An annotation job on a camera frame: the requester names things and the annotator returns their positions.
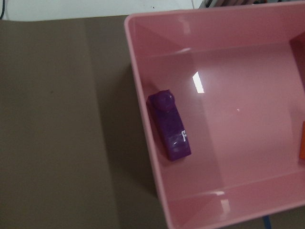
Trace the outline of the orange toy block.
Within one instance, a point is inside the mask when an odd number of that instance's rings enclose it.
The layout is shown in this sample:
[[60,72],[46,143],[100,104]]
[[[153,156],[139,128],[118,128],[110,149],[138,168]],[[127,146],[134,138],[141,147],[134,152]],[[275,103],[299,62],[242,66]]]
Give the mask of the orange toy block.
[[305,122],[302,123],[302,132],[300,140],[299,160],[305,162]]

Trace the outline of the purple toy block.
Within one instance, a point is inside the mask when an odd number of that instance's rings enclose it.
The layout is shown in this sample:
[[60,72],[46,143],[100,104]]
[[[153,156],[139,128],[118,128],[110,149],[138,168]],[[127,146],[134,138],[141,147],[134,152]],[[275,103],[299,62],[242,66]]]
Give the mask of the purple toy block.
[[188,137],[170,90],[148,96],[147,105],[169,160],[175,161],[191,154]]

